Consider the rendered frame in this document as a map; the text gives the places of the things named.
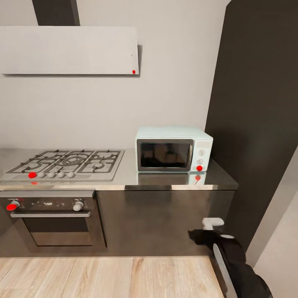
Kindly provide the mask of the microwave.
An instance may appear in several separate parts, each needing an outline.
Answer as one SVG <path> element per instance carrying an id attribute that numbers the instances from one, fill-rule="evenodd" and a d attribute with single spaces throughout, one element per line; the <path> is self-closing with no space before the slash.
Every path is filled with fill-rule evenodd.
<path id="1" fill-rule="evenodd" d="M 206 171 L 213 137 L 196 127 L 138 126 L 137 172 Z"/>

